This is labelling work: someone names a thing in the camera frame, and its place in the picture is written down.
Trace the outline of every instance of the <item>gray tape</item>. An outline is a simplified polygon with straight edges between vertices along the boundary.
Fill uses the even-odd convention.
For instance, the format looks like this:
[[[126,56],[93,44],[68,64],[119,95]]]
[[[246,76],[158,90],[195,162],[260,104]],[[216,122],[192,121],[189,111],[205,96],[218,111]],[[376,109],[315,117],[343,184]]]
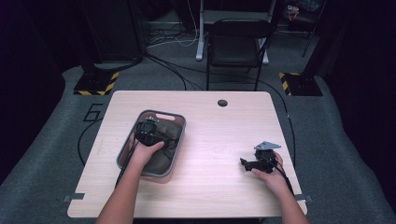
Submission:
[[[294,195],[296,201],[305,201],[306,203],[312,203],[311,195],[296,194]]]
[[[70,203],[72,200],[82,200],[84,199],[84,193],[73,193],[71,195],[64,196],[64,203]]]

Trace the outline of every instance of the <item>wooden table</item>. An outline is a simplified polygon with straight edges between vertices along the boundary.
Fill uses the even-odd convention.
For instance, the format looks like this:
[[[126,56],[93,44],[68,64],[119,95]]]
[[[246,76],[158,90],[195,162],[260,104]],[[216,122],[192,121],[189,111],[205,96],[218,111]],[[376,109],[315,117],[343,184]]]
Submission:
[[[72,200],[70,217],[98,217],[120,172],[117,156],[147,109],[180,114],[187,125],[172,179],[167,184],[140,181],[135,217],[279,217],[273,193],[239,160],[255,161],[253,148],[264,140],[282,146],[276,151],[294,193],[301,193],[267,92],[116,91],[76,188],[84,198]],[[299,205],[306,213],[305,202]]]

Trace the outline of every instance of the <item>yellow and black tape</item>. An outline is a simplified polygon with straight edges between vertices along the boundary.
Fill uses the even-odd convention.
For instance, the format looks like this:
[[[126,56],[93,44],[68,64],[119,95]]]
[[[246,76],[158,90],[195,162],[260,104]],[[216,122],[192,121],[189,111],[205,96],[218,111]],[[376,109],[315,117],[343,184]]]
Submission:
[[[282,82],[283,91],[286,95],[291,95],[290,86],[286,80],[286,76],[299,76],[299,73],[279,73],[280,81]]]
[[[119,74],[120,73],[115,73],[111,77],[106,89],[103,91],[74,91],[74,94],[76,94],[76,95],[109,95],[111,90],[114,88],[114,84],[116,83],[116,80],[117,80],[117,77],[119,77]]]

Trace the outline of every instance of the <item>plastic container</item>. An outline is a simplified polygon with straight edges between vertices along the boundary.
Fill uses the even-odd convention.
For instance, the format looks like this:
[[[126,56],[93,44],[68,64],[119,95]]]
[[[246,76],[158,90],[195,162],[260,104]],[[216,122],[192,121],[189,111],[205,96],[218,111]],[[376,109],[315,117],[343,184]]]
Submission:
[[[153,136],[156,139],[165,140],[166,144],[153,154],[151,160],[143,169],[142,179],[165,184],[172,178],[177,154],[186,127],[186,120],[181,115],[155,110],[145,110],[140,113],[117,157],[117,165],[122,168],[133,145],[133,136],[136,134],[136,128],[137,130],[142,130],[142,126],[139,125],[148,122],[148,120],[156,126]]]

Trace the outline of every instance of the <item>gray carpet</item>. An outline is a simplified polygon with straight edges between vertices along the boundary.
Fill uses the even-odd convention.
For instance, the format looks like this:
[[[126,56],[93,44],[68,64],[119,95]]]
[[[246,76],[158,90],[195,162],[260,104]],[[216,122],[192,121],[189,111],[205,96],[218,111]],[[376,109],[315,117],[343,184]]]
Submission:
[[[303,192],[313,199],[307,204],[307,216],[312,223],[396,223],[395,214],[374,173],[363,163],[344,133],[336,103],[323,79],[316,77],[322,97],[284,94],[278,73],[304,70],[314,46],[302,58],[305,43],[304,35],[275,33],[268,49],[270,63],[262,69],[262,82],[276,91],[264,83],[259,85],[259,91],[268,91],[272,95],[293,155],[292,131],[282,99],[289,111],[295,133],[297,176]],[[196,70],[177,69],[184,78],[204,88],[205,58],[196,62],[195,51],[196,42],[189,47],[173,43],[148,48],[152,55]],[[83,170],[78,157],[78,139],[92,124],[84,121],[90,107],[102,118],[114,91],[184,91],[183,82],[177,75],[148,58],[121,71],[113,91],[107,96],[74,95],[73,88],[81,75],[80,67],[64,72],[66,88],[62,100],[0,187],[0,223],[93,223],[93,219],[68,217],[69,203],[63,202],[65,195],[74,192]],[[235,83],[234,79],[224,76],[214,76],[214,81],[226,83],[213,84],[213,90],[253,90],[251,84]],[[189,84],[187,89],[194,91]],[[80,138],[84,160],[88,158],[100,123],[92,124]],[[267,218],[264,223],[280,223],[280,218]]]

